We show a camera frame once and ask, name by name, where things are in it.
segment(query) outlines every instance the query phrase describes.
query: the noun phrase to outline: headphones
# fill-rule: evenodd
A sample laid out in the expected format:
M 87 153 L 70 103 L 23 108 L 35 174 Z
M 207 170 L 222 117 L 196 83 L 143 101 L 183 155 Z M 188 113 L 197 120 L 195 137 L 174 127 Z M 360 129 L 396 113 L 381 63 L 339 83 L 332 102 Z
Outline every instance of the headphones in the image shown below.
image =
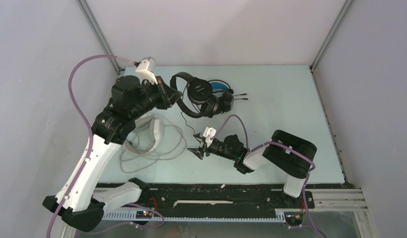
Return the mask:
M 127 139 L 123 143 L 125 148 L 134 155 L 147 155 L 157 149 L 163 137 L 163 124 L 160 119 L 153 116 L 144 116 L 135 121 L 136 128 L 132 131 L 134 133 L 139 133 L 145 131 L 149 128 L 149 134 L 151 136 L 151 141 L 154 145 L 148 150 L 137 149 L 130 141 Z
M 177 90 L 177 77 L 184 79 L 187 84 L 188 98 L 196 105 L 201 105 L 200 112 L 196 113 L 190 110 L 182 99 L 177 100 L 179 108 L 188 116 L 192 118 L 209 117 L 220 113 L 229 112 L 233 108 L 233 93 L 234 91 L 229 88 L 222 90 L 221 97 L 213 94 L 212 85 L 210 82 L 191 76 L 186 72 L 179 72 L 173 75 L 170 80 L 170 87 Z

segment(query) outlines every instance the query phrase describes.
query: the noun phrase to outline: red wire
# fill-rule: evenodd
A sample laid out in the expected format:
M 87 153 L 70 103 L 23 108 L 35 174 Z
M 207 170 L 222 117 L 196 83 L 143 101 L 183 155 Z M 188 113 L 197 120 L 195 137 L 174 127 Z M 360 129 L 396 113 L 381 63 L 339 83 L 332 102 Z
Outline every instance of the red wire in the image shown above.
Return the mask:
M 150 200 L 154 201 L 154 204 L 155 204 L 154 210 L 156 210 L 157 209 L 157 200 L 155 200 L 155 197 L 150 197 Z
M 304 205 L 303 200 L 301 200 L 301 206 L 302 206 L 302 208 L 301 208 L 302 213 L 303 213 L 303 210 L 304 210 L 304 213 L 302 214 L 302 216 L 303 216 L 304 214 L 306 214 L 306 206 Z

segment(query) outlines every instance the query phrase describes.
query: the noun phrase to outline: blue object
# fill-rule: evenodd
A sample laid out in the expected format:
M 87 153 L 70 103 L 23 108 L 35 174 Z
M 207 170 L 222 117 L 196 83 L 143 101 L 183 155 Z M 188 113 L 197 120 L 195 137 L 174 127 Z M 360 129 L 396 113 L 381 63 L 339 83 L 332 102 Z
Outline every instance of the blue object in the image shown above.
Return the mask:
M 221 90 L 228 90 L 228 86 L 220 83 L 220 82 L 211 82 L 211 86 L 212 86 L 212 91 L 214 91 L 214 89 L 221 89 Z

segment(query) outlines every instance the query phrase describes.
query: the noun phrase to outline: black headphones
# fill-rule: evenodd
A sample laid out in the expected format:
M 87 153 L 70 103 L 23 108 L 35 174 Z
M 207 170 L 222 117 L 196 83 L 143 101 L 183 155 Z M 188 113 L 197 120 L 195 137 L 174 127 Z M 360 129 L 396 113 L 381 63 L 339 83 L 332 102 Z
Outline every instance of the black headphones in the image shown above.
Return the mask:
M 213 117 L 220 113 L 229 112 L 233 108 L 233 93 L 232 89 L 225 90 L 221 97 L 217 97 L 212 93 L 211 84 L 203 79 L 191 76 L 186 72 L 176 73 L 171 77 L 170 87 L 177 90 L 177 77 L 187 81 L 188 97 L 193 104 L 201 105 L 199 113 L 190 110 L 182 99 L 177 100 L 179 108 L 192 118 Z

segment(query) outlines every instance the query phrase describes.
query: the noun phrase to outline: white clip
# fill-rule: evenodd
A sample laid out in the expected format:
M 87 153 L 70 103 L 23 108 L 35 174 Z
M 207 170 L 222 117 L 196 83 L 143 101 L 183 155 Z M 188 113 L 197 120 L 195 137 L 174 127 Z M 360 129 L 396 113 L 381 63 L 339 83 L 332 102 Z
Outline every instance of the white clip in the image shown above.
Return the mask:
M 210 146 L 213 141 L 213 137 L 216 134 L 216 129 L 212 127 L 206 127 L 205 130 L 202 133 L 202 136 L 205 137 L 205 143 L 207 146 Z

